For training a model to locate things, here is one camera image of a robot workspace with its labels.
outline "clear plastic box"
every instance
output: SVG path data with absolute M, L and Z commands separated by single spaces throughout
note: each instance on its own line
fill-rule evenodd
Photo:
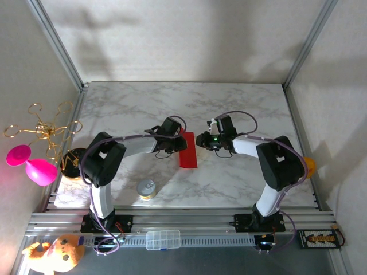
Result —
M 147 232 L 147 250 L 167 250 L 181 247 L 179 230 Z

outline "black round object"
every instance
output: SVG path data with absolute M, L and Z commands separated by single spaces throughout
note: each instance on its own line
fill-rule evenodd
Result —
M 64 176 L 71 179 L 80 177 L 78 164 L 86 150 L 85 148 L 75 148 L 63 156 L 62 161 L 60 161 L 60 170 Z

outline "can lid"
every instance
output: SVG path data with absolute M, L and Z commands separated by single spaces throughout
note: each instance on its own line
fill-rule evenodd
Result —
M 138 183 L 136 190 L 141 196 L 149 196 L 155 190 L 155 184 L 151 179 L 144 179 Z

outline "metal can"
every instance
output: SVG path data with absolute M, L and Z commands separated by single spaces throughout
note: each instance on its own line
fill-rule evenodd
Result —
M 138 183 L 136 190 L 139 196 L 145 200 L 149 201 L 155 196 L 155 184 L 151 179 L 144 179 Z

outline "plush toy ear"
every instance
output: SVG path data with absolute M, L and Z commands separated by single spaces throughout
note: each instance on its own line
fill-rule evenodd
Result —
M 28 246 L 26 249 L 23 249 L 22 254 L 30 254 L 34 249 L 36 249 L 40 245 L 39 242 L 35 242 L 34 244 Z

